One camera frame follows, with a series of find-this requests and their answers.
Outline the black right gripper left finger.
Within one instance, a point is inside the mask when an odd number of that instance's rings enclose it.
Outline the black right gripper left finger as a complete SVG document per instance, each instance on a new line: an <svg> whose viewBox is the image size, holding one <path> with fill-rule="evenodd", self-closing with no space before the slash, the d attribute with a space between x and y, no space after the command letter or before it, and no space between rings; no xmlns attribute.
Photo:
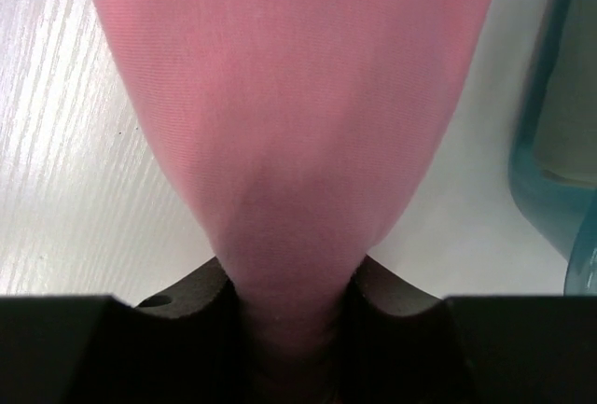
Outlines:
<svg viewBox="0 0 597 404"><path fill-rule="evenodd" d="M5 403L240 403L245 386L238 300L216 259L134 307L1 300Z"/></svg>

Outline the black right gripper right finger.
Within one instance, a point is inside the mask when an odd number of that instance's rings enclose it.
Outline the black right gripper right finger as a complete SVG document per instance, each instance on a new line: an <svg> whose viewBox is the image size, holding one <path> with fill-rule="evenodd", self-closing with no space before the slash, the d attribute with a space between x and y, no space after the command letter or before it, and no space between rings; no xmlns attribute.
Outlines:
<svg viewBox="0 0 597 404"><path fill-rule="evenodd" d="M436 298L366 258L341 324L344 403L592 403L596 300Z"/></svg>

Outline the pink t shirt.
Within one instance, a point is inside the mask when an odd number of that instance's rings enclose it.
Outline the pink t shirt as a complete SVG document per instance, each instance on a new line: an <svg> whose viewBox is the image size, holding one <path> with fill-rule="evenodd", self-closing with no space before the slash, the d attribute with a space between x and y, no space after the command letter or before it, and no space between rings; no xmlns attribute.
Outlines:
<svg viewBox="0 0 597 404"><path fill-rule="evenodd" d="M492 0L93 0L235 286L254 403L328 403L345 288L402 215Z"/></svg>

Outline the blue plastic bin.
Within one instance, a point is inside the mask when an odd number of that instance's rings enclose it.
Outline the blue plastic bin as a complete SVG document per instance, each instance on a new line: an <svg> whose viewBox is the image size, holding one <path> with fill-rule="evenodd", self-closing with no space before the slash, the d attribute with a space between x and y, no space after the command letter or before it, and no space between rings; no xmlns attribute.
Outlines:
<svg viewBox="0 0 597 404"><path fill-rule="evenodd" d="M522 215L568 262L563 292L596 293L596 0L549 0L509 187Z"/></svg>

